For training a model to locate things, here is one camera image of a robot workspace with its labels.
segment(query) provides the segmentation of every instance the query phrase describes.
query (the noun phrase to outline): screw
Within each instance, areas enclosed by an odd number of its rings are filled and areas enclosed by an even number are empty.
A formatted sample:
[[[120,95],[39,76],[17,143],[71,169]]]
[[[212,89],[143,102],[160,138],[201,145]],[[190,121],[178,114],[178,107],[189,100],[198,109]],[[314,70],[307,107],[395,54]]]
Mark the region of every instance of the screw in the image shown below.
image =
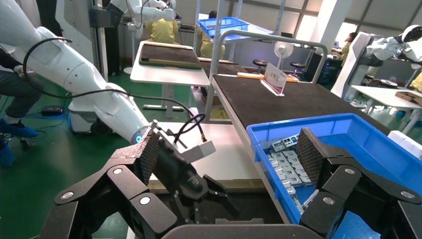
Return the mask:
[[[121,169],[121,168],[118,168],[118,169],[115,169],[114,171],[113,171],[113,173],[114,174],[119,174],[119,173],[121,173],[123,170]]]
[[[409,192],[406,191],[402,191],[402,195],[407,197],[407,198],[415,198],[415,196]]]
[[[149,197],[143,197],[143,198],[141,198],[141,200],[139,202],[142,205],[147,205],[150,201],[151,201],[151,199]]]
[[[68,199],[73,196],[73,192],[64,193],[61,197],[62,200]]]
[[[350,169],[350,168],[346,168],[345,171],[348,174],[355,174],[355,171],[353,171],[353,169]]]
[[[334,200],[332,198],[329,197],[325,197],[322,199],[325,203],[327,203],[328,205],[333,205],[334,204]]]

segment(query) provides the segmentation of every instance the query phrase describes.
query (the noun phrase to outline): blue plastic bin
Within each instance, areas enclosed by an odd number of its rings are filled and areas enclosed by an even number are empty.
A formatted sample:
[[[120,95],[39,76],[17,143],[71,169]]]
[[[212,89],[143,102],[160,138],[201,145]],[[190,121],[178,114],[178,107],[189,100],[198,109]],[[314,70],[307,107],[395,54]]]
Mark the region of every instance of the blue plastic bin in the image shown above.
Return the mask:
[[[261,165],[276,199],[291,223],[298,224],[301,215],[259,143],[298,134],[304,127],[310,128],[322,142],[347,149],[366,169],[422,195],[422,162],[355,114],[250,125],[247,132],[255,153],[255,162]],[[303,203],[314,190],[313,186],[296,188],[299,201]],[[360,217],[348,212],[334,237],[372,239],[378,236]]]
[[[202,30],[204,30],[204,32],[206,32],[208,36],[210,36],[211,38],[215,37],[215,25],[217,24],[216,18],[199,20],[199,24]],[[223,34],[223,32],[226,32],[232,29],[247,31],[248,25],[249,25],[248,22],[242,21],[240,19],[237,19],[231,16],[223,17],[221,20],[220,33]]]

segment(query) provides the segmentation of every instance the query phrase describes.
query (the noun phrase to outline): metal railing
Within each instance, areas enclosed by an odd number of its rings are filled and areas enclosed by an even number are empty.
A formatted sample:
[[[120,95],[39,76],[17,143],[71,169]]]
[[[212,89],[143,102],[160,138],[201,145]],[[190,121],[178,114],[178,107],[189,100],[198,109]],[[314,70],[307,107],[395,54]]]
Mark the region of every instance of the metal railing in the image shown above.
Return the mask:
[[[258,39],[267,39],[267,40],[273,40],[273,41],[282,41],[282,42],[287,42],[287,43],[297,43],[301,45],[308,45],[308,46],[321,48],[323,50],[323,56],[318,64],[314,78],[312,79],[312,83],[317,82],[319,74],[321,73],[321,70],[324,66],[324,62],[327,59],[327,54],[328,54],[327,47],[317,42],[300,41],[293,38],[268,35],[268,34],[259,34],[259,33],[253,33],[253,32],[242,31],[242,30],[228,30],[220,36],[216,35],[214,39],[214,48],[212,50],[211,69],[210,69],[210,87],[208,89],[209,97],[207,97],[207,104],[205,108],[206,122],[210,122],[210,115],[211,115],[211,110],[212,110],[212,99],[215,92],[214,86],[212,85],[213,75],[217,74],[218,63],[219,63],[220,54],[221,54],[221,46],[223,44],[224,39],[229,35],[240,35],[240,36],[252,37],[254,39],[258,38]]]

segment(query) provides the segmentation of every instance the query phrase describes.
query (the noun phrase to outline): white fan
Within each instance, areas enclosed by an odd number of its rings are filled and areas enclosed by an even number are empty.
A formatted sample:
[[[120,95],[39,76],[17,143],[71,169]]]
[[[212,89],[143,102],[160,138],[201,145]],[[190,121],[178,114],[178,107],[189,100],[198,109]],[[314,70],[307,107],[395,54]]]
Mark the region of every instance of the white fan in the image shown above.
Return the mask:
[[[274,46],[274,53],[280,58],[277,68],[283,67],[283,59],[289,57],[293,53],[293,44],[278,41]]]

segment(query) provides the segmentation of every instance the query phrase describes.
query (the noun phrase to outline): robotic arm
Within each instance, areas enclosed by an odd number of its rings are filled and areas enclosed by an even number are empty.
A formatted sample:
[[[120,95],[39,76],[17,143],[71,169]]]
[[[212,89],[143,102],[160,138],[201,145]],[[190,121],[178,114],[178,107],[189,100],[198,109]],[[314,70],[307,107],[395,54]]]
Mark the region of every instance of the robotic arm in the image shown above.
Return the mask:
[[[412,25],[395,37],[381,38],[370,46],[366,47],[366,56],[375,55],[376,58],[384,61],[392,56],[399,56],[404,53],[407,58],[414,62],[422,61],[409,47],[408,42],[417,41],[422,37],[422,26]]]
[[[129,1],[130,6],[135,6],[136,0]],[[162,2],[149,1],[154,4]],[[119,2],[117,6],[121,7],[123,12],[127,10],[125,0],[112,2]],[[131,7],[131,10],[137,17],[141,16],[140,6]],[[170,17],[174,12],[165,9],[164,13]],[[56,35],[44,27],[35,29],[14,0],[0,0],[0,42],[16,46],[15,55],[20,62],[33,45],[54,37]],[[27,65],[73,94],[105,89],[124,91],[116,84],[107,83],[91,62],[61,40],[45,42],[37,47],[31,53]],[[149,126],[133,98],[125,94],[100,92],[77,99],[91,103],[101,121],[131,143],[139,142]]]
[[[129,11],[137,30],[136,38],[140,39],[143,33],[142,24],[160,19],[173,21],[176,13],[175,0],[111,0],[107,10],[114,10],[122,16]]]

